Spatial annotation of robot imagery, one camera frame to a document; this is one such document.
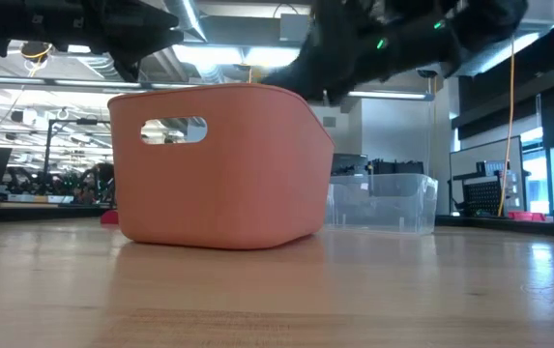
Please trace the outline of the gray ceiling box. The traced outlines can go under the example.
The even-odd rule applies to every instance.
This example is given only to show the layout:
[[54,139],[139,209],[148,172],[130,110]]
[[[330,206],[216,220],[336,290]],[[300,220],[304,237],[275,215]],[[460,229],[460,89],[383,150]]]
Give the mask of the gray ceiling box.
[[306,38],[309,23],[310,18],[306,14],[282,14],[279,22],[279,39],[282,42],[303,42]]

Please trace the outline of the black bench equipment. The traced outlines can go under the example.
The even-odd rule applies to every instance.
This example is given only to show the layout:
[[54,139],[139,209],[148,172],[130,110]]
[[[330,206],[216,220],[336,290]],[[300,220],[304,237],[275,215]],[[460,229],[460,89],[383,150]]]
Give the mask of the black bench equipment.
[[384,161],[373,159],[367,164],[370,175],[385,174],[423,174],[424,167],[421,161]]

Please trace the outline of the orange plastic bin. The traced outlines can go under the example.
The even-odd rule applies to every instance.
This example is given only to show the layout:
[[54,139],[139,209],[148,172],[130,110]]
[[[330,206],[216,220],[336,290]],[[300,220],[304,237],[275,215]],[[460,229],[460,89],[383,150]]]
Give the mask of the orange plastic bin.
[[335,145],[300,96],[219,84],[123,95],[108,109],[128,239],[259,249],[322,228]]

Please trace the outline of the black perforated panel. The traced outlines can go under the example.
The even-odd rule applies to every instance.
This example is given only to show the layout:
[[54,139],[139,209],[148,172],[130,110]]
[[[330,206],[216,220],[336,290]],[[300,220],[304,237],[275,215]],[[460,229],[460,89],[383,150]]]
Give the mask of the black perforated panel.
[[501,203],[501,183],[495,177],[465,180],[462,183],[464,213],[467,217],[497,217]]

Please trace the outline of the smooth silver ceiling duct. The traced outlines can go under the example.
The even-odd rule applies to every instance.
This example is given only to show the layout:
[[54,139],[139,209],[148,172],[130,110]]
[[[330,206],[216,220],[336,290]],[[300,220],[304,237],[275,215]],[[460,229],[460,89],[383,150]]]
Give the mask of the smooth silver ceiling duct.
[[200,24],[200,13],[194,0],[162,0],[164,6],[179,19],[178,28],[190,33],[201,42],[207,42],[207,38]]

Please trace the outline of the clear plastic bin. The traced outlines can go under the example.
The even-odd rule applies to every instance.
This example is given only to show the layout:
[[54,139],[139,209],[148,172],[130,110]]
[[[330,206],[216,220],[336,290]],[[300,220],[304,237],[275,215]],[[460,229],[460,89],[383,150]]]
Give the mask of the clear plastic bin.
[[438,182],[423,174],[333,177],[325,223],[428,235],[435,229]]

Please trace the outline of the gray partition panel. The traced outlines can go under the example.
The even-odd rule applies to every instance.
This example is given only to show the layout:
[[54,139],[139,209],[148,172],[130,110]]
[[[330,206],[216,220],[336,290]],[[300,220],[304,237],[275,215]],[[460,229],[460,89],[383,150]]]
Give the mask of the gray partition panel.
[[463,209],[462,183],[465,180],[495,177],[501,183],[501,203],[497,217],[509,211],[526,211],[525,174],[519,136],[499,140],[450,154],[450,198],[453,209],[466,216]]

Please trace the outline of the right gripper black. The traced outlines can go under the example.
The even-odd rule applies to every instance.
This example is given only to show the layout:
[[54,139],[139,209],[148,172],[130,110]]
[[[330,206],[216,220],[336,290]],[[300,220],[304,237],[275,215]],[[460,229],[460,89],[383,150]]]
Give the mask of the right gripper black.
[[307,102],[339,104],[349,82],[448,65],[450,9],[451,0],[313,0],[305,53],[261,83]]

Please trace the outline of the red plastic tray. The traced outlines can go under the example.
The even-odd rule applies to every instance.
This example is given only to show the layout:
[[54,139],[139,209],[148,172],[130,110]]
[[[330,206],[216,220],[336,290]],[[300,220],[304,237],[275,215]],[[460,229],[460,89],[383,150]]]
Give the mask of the red plastic tray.
[[532,213],[524,211],[509,211],[508,218],[517,221],[545,222],[546,216],[543,213]]

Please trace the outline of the long linear ceiling light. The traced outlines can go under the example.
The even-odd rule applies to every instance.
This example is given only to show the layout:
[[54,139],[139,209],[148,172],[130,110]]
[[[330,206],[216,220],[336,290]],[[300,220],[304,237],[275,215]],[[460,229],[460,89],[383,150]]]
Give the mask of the long linear ceiling light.
[[[103,91],[157,91],[173,90],[192,87],[205,87],[205,84],[189,83],[162,83],[162,82],[122,82],[111,80],[74,80],[38,77],[0,76],[0,85],[18,86],[48,86],[51,88],[94,89]],[[377,100],[404,100],[416,102],[431,102],[435,96],[429,93],[397,92],[397,91],[353,91],[348,94],[351,98]]]

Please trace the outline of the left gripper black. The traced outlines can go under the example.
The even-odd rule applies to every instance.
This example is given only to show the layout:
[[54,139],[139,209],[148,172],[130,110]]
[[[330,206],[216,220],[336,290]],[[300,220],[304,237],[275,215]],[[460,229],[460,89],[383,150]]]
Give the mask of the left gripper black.
[[184,40],[178,16],[140,0],[80,0],[80,5],[86,19],[84,32],[92,53],[108,51],[106,23],[112,17],[134,17],[142,13],[142,22],[131,30],[135,49],[110,49],[114,69],[124,81],[138,80],[142,54],[152,54]]

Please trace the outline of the black aluminium table frame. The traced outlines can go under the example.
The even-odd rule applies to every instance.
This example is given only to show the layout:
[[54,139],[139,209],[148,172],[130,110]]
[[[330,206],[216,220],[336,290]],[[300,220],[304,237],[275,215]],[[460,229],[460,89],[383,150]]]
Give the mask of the black aluminium table frame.
[[[100,218],[107,212],[104,208],[69,206],[52,208],[0,208],[0,222],[28,220],[49,220],[63,218]],[[472,227],[506,232],[554,237],[554,223],[539,221],[520,221],[491,217],[450,217],[437,216],[436,226]]]

